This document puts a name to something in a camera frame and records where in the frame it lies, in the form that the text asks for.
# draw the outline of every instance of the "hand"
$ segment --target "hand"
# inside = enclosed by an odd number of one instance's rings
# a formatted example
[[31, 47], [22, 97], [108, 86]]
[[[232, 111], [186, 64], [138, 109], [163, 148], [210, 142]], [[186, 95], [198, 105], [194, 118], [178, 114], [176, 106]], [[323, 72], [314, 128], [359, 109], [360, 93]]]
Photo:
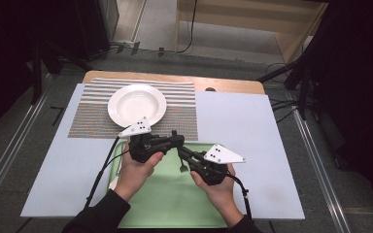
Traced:
[[[128, 143], [125, 145], [124, 151], [129, 150]], [[153, 173], [153, 167], [158, 164], [163, 155], [163, 152], [157, 152], [147, 162], [140, 163], [133, 160], [129, 152], [126, 152], [122, 156], [119, 181], [114, 192], [123, 200], [129, 201]]]
[[[227, 166], [231, 175], [235, 176], [235, 170], [232, 167], [232, 164], [227, 164]], [[198, 173], [192, 171], [190, 174], [192, 175], [195, 184], [207, 193], [208, 199], [220, 212], [220, 215], [223, 217], [223, 220], [229, 228], [234, 226], [242, 219], [242, 217], [244, 217], [235, 204], [233, 195], [234, 181], [231, 178], [225, 177], [222, 183], [209, 186], [202, 180]]]

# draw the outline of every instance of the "striped placemat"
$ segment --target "striped placemat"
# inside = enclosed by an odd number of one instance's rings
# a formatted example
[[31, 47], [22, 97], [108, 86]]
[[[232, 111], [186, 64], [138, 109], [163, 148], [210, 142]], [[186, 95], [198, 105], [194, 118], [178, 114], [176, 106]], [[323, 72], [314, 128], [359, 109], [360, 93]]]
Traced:
[[144, 83], [157, 88], [166, 98], [164, 117], [152, 126], [153, 134], [170, 136], [176, 129], [186, 140], [197, 141], [195, 89], [193, 83], [167, 83], [138, 80], [92, 79], [85, 85], [69, 138], [115, 139], [122, 127], [108, 115], [108, 102], [120, 88]]

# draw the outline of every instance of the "green mat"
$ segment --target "green mat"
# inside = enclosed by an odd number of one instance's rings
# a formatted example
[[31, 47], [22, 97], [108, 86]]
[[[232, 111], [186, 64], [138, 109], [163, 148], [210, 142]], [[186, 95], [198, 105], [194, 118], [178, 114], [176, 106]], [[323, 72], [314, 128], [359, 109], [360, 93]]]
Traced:
[[[125, 142], [117, 145], [120, 154]], [[186, 143], [193, 151], [208, 151], [213, 144]], [[117, 158], [110, 174], [115, 178], [120, 165]], [[197, 187], [189, 172], [180, 172], [177, 150], [169, 150], [154, 168], [141, 190], [129, 201], [131, 210], [119, 228], [218, 228], [226, 227], [205, 192]]]

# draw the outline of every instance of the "table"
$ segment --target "table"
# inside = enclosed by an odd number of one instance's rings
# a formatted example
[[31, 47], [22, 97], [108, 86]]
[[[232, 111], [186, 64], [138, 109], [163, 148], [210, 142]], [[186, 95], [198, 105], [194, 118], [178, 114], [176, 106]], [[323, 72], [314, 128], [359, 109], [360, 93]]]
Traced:
[[[251, 166], [236, 164], [234, 167], [237, 176], [248, 184], [250, 203], [254, 206], [253, 216], [276, 219], [305, 217], [268, 97], [264, 95], [260, 83], [99, 71], [86, 73], [83, 83], [93, 78], [193, 82], [196, 87], [198, 141], [223, 144], [247, 158], [246, 164]], [[207, 87], [212, 87], [217, 92], [202, 91]], [[74, 216], [85, 203], [92, 181], [102, 166], [113, 139], [67, 137], [83, 91], [84, 85], [79, 84], [31, 189], [22, 216]], [[236, 140], [237, 135], [243, 140]], [[245, 140], [250, 137], [259, 142], [259, 145]], [[107, 177], [108, 175], [103, 176], [98, 187], [108, 186]], [[253, 178], [258, 178], [256, 183], [251, 182]], [[234, 192], [242, 202], [238, 185]], [[104, 195], [105, 189], [97, 188], [92, 205]]]
[[[192, 20], [194, 2], [177, 1], [175, 50], [180, 21]], [[300, 0], [199, 0], [195, 22], [272, 31], [284, 62], [288, 64], [307, 37], [314, 35], [326, 6], [326, 3]]]

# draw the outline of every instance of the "white plate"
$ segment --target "white plate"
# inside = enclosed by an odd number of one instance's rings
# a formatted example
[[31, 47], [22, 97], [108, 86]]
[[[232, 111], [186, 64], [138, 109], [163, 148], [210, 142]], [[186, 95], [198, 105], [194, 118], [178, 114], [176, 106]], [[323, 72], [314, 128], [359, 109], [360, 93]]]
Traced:
[[108, 103], [108, 114], [121, 127], [127, 127], [142, 117], [154, 125], [166, 111], [166, 99], [153, 86], [127, 85], [113, 94]]

